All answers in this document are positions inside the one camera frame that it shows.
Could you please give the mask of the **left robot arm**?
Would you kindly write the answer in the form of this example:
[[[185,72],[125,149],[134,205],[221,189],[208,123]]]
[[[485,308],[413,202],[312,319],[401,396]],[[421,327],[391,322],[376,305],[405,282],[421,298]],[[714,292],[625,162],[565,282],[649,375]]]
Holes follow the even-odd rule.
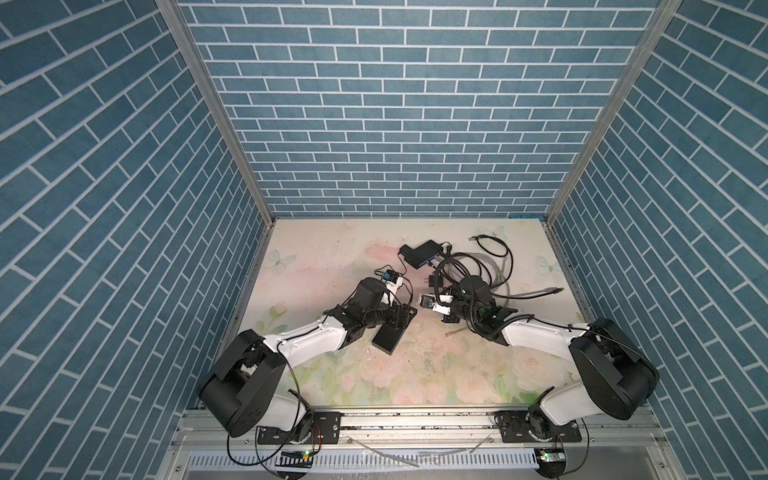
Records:
[[[397,299],[408,281],[387,271],[361,280],[350,296],[293,330],[262,336],[240,332],[225,348],[198,388],[198,397],[232,438],[256,427],[273,429],[291,441],[304,439],[314,409],[300,388],[278,393],[285,372],[325,354],[342,350],[369,329],[376,348],[391,354],[417,313]]]

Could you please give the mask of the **long black switch box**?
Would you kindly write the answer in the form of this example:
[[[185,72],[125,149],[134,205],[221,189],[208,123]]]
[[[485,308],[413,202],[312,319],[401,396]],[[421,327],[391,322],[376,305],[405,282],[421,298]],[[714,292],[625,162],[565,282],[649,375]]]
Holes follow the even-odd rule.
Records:
[[[382,325],[372,339],[372,345],[387,355],[392,355],[408,325]]]

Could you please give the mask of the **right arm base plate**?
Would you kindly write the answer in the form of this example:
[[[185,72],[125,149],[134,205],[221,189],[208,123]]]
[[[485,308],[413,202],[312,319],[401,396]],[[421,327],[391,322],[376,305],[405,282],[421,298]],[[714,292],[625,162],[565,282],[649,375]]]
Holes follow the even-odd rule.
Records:
[[[558,426],[528,410],[501,410],[493,414],[503,443],[579,443],[581,431],[575,421]]]

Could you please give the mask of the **black network switch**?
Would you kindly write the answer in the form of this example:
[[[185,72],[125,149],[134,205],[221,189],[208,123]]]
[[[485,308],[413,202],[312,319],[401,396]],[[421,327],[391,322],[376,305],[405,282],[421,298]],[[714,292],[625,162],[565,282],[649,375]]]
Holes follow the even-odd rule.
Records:
[[[432,259],[441,255],[442,252],[442,246],[434,240],[427,240],[417,247],[403,245],[398,251],[403,261],[414,269],[419,269],[428,264]]]

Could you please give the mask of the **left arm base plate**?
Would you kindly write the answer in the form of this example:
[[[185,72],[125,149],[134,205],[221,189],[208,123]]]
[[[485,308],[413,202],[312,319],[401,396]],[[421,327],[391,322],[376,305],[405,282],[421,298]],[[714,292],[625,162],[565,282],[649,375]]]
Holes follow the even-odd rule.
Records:
[[[260,445],[310,444],[314,435],[315,443],[337,444],[341,430],[342,414],[337,411],[315,411],[312,417],[305,414],[290,431],[274,427],[259,426],[256,430]]]

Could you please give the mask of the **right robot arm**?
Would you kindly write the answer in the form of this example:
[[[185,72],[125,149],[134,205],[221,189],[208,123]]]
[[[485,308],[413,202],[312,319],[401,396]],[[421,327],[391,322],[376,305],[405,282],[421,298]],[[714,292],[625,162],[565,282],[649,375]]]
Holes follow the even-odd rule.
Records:
[[[600,413],[627,420],[659,383],[657,368],[610,319],[559,323],[503,307],[478,275],[442,289],[434,286],[433,293],[432,309],[444,322],[463,320],[492,343],[529,348],[575,366],[575,382],[545,389],[528,407],[525,421],[540,439],[551,438],[557,427]]]

